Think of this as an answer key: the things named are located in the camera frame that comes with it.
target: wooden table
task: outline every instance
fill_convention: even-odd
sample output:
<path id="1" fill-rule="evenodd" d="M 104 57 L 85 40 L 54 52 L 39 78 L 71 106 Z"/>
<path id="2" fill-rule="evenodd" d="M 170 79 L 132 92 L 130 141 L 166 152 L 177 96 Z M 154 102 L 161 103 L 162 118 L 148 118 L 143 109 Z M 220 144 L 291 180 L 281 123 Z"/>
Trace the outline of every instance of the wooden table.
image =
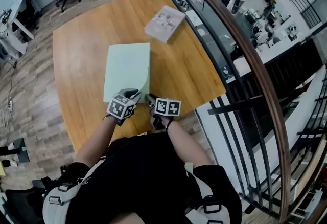
<path id="1" fill-rule="evenodd" d="M 69 137 L 77 151 L 106 114 L 104 77 L 109 45 L 151 44 L 150 92 L 182 101 L 184 115 L 225 93 L 204 48 L 186 21 L 168 44 L 144 33 L 145 25 L 171 0 L 115 0 L 94 8 L 53 32 L 57 91 Z M 150 130 L 149 107 L 116 127 L 113 139 Z"/>

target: black t-shirt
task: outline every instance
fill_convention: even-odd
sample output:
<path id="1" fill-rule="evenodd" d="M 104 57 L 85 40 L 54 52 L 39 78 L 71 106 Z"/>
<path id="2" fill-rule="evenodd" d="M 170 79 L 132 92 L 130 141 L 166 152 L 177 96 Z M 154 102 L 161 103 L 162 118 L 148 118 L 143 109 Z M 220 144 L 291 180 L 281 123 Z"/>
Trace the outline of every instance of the black t-shirt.
<path id="1" fill-rule="evenodd" d="M 88 172 L 83 163 L 72 163 L 56 182 L 77 183 Z M 221 166 L 200 166 L 193 174 L 207 183 L 230 216 L 241 223 L 239 196 Z M 109 224 L 120 213 L 135 212 L 148 223 L 190 223 L 187 205 L 201 205 L 193 177 L 187 177 L 166 133 L 123 138 L 113 142 L 106 160 L 93 172 L 72 199 L 66 223 Z"/>

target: wooden handrail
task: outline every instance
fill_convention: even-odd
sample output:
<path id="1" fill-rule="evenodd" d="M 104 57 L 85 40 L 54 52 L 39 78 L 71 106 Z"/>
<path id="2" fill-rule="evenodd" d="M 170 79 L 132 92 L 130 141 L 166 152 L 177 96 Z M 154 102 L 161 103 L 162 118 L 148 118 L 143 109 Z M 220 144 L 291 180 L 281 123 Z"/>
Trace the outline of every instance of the wooden handrail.
<path id="1" fill-rule="evenodd" d="M 286 133 L 286 127 L 282 114 L 281 106 L 274 90 L 273 84 L 269 77 L 269 74 L 262 63 L 259 55 L 255 51 L 250 40 L 240 29 L 239 25 L 235 21 L 235 18 L 227 10 L 224 4 L 220 0 L 205 0 L 207 4 L 212 8 L 215 14 L 224 23 L 235 42 L 243 50 L 244 56 L 255 74 L 264 97 L 267 101 L 268 108 L 274 124 L 274 131 L 278 149 L 279 164 L 281 166 L 281 211 L 279 215 L 279 221 L 284 222 L 288 215 L 288 207 L 290 202 L 290 186 L 291 186 L 291 165 L 290 165 L 290 150 L 288 145 L 288 138 Z"/>

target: light green paper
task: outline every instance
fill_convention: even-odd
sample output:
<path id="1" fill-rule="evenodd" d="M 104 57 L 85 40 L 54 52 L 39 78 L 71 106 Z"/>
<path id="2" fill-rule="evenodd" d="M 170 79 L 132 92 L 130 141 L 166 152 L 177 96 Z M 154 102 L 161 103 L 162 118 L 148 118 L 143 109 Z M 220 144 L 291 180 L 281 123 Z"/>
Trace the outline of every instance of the light green paper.
<path id="1" fill-rule="evenodd" d="M 135 88 L 142 92 L 140 103 L 146 103 L 150 92 L 150 44 L 109 46 L 103 101 L 111 101 L 121 89 Z"/>

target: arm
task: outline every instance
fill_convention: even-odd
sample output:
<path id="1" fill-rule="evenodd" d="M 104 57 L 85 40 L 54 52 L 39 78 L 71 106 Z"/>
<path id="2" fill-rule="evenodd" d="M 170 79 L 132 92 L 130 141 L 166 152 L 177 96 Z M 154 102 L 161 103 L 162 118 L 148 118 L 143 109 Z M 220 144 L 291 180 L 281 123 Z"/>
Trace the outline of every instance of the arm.
<path id="1" fill-rule="evenodd" d="M 166 127 L 169 119 L 161 118 Z M 192 162 L 194 168 L 202 165 L 212 165 L 209 156 L 201 145 L 195 141 L 176 121 L 170 123 L 167 133 L 177 155 L 184 162 Z"/>
<path id="2" fill-rule="evenodd" d="M 82 162 L 92 167 L 106 152 L 116 127 L 117 119 L 109 116 L 104 119 L 95 132 L 77 152 L 74 162 Z"/>

